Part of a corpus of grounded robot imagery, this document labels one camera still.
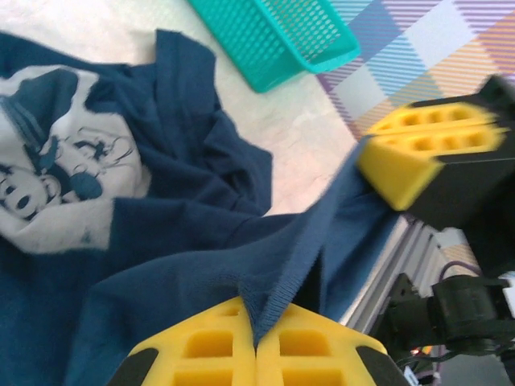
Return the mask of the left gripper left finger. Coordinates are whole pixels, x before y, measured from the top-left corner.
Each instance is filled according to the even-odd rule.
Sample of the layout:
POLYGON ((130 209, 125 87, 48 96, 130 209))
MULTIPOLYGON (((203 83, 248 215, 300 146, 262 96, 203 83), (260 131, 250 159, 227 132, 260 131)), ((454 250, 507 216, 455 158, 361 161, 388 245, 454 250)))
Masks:
POLYGON ((108 384, 254 385, 255 360, 249 316, 236 297, 140 342, 108 384))

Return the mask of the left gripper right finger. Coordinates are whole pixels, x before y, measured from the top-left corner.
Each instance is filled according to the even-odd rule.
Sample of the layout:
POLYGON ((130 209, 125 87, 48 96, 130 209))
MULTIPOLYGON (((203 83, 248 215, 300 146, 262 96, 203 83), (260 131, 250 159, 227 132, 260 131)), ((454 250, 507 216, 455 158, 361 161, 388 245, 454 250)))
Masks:
POLYGON ((407 385, 378 340, 290 304, 257 345, 256 384, 407 385))

